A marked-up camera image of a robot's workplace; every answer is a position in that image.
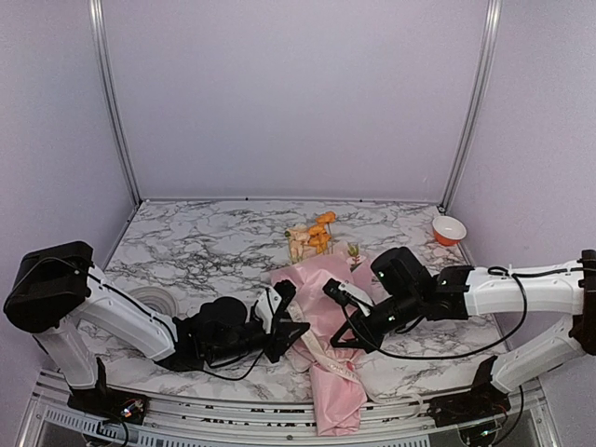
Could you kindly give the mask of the cream printed ribbon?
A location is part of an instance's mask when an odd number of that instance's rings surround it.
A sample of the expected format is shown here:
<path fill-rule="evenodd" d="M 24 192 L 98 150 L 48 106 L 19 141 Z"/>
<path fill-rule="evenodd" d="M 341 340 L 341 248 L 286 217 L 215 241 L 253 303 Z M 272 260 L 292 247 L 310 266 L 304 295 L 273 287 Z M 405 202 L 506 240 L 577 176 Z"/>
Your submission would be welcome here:
<path fill-rule="evenodd" d="M 405 419 L 417 417 L 422 412 L 423 400 L 412 393 L 406 397 L 378 399 L 368 395 L 369 389 L 353 371 L 351 359 L 337 358 L 330 347 L 322 344 L 308 330 L 301 336 L 311 359 L 309 374 L 313 392 L 314 410 L 319 431 L 346 431 L 360 422 L 360 408 L 371 399 L 375 404 L 413 403 Z"/>

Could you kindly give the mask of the pink wrapping paper sheet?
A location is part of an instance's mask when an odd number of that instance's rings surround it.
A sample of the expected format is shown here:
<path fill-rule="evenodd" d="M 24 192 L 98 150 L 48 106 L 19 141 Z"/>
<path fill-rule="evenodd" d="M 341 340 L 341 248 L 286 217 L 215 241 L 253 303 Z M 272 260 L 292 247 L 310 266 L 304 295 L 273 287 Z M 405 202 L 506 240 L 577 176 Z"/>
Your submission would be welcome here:
<path fill-rule="evenodd" d="M 331 346 L 330 339 L 344 324 L 345 317 L 341 306 L 322 290 L 325 283 L 333 278 L 341 282 L 348 281 L 367 293 L 372 292 L 373 274 L 370 270 L 370 262 L 365 261 L 351 271 L 346 261 L 347 258 L 345 253 L 318 255 L 298 264 L 273 270 L 269 273 L 269 277 L 272 284 L 284 279 L 288 279 L 294 284 L 296 295 L 289 306 L 291 319 L 308 322 L 309 330 L 322 344 L 330 347 L 337 358 L 346 356 L 351 359 L 355 372 L 355 363 L 361 352 L 357 349 L 341 349 Z M 311 359 L 306 358 L 307 354 L 308 351 L 300 338 L 286 356 L 294 369 L 306 370 L 309 373 Z M 320 436 L 343 436 L 358 431 L 359 426 L 360 422 L 346 431 L 319 431 L 317 426 L 317 433 Z"/>

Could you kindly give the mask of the peach fake flower stem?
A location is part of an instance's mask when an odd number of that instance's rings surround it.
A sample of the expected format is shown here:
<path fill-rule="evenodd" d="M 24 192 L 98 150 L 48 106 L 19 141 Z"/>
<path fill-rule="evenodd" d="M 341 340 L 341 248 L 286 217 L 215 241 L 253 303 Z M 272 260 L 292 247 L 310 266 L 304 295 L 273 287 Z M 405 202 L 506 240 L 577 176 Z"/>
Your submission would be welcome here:
<path fill-rule="evenodd" d="M 297 224 L 285 231 L 285 237 L 289 244 L 291 263 L 301 262 L 304 258 L 305 246 L 310 239 L 307 226 L 303 223 Z"/>

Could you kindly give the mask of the orange fake flower stem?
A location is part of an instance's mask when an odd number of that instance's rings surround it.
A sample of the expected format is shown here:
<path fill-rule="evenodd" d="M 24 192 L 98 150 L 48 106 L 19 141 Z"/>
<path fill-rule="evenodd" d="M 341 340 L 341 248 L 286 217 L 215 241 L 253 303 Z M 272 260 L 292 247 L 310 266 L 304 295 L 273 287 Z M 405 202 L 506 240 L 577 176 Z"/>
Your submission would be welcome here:
<path fill-rule="evenodd" d="M 336 214 L 327 211 L 316 218 L 316 223 L 309 227 L 308 246 L 315 249 L 316 254 L 328 253 L 332 248 L 331 224 L 336 221 Z"/>

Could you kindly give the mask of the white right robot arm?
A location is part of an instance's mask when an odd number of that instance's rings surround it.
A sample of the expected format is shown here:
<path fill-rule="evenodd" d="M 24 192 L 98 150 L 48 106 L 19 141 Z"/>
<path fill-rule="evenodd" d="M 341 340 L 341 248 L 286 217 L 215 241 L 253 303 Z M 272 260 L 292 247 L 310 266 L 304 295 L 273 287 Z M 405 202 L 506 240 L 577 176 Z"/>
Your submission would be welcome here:
<path fill-rule="evenodd" d="M 557 314 L 559 320 L 533 339 L 484 360 L 461 408 L 480 417 L 498 395 L 565 362 L 595 353 L 595 252 L 542 267 L 514 268 L 453 265 L 431 274 L 406 247 L 391 249 L 372 263 L 387 292 L 377 305 L 346 313 L 345 325 L 366 351 L 381 352 L 384 336 L 416 320 L 464 321 L 484 315 L 516 314 L 519 320 L 501 337 L 522 330 L 533 314 Z"/>

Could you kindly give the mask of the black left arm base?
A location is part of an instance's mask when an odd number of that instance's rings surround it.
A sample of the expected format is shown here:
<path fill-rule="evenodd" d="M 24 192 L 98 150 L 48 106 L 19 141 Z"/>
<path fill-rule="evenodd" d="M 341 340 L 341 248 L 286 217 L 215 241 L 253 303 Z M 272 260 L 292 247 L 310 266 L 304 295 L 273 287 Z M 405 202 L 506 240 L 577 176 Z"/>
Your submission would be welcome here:
<path fill-rule="evenodd" d="M 68 406 L 72 409 L 107 417 L 109 420 L 141 425 L 148 408 L 148 397 L 109 387 L 101 359 L 96 358 L 98 377 L 91 388 L 69 386 Z"/>

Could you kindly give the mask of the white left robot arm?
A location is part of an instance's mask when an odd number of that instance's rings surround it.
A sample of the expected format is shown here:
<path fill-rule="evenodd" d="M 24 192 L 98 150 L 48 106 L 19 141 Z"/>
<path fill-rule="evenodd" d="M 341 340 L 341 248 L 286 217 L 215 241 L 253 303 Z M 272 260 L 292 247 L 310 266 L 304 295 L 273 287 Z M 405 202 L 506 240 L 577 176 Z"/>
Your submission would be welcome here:
<path fill-rule="evenodd" d="M 117 406 L 115 390 L 103 382 L 104 367 L 80 339 L 84 320 L 132 345 L 160 368 L 175 373 L 204 372 L 253 352 L 276 363 L 302 341 L 319 369 L 359 384 L 349 358 L 336 357 L 320 337 L 337 322 L 323 304 L 325 282 L 366 297 L 372 276 L 352 267 L 346 251 L 318 255 L 273 271 L 253 306 L 223 296 L 204 303 L 191 317 L 160 313 L 116 288 L 91 261 L 82 241 L 26 254 L 4 313 L 34 336 L 59 366 L 67 383 L 95 413 Z"/>

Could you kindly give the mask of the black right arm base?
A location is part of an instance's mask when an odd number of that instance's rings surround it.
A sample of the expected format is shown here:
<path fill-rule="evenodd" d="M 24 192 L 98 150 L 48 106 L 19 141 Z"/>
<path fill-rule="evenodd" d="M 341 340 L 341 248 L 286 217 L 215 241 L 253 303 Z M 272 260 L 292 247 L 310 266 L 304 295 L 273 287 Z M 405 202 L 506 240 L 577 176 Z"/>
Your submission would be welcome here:
<path fill-rule="evenodd" d="M 428 401 L 427 416 L 436 427 L 463 424 L 510 410 L 508 392 L 502 392 L 492 382 L 496 360 L 497 356 L 491 356 L 479 365 L 468 391 Z"/>

